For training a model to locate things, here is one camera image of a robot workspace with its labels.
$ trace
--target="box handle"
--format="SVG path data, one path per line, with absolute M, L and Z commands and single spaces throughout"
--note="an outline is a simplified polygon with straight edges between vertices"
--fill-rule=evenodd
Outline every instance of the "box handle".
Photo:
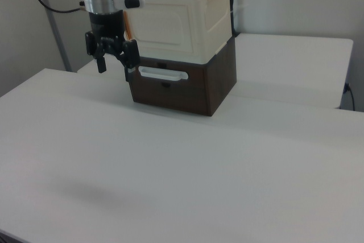
M 184 71 L 171 71 L 163 68 L 139 67 L 140 75 L 143 77 L 159 80 L 180 81 L 187 80 L 188 74 Z

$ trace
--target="white desk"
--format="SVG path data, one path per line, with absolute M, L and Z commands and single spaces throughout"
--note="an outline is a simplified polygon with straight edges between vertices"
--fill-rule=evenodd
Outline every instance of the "white desk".
M 337 108 L 353 41 L 349 39 L 240 34 L 236 40 L 238 82 L 231 94 L 264 100 Z M 124 78 L 123 66 L 106 56 L 107 71 L 95 61 L 78 73 Z
M 0 230 L 30 243 L 362 243 L 364 115 L 228 96 L 212 118 L 45 70 L 0 98 Z

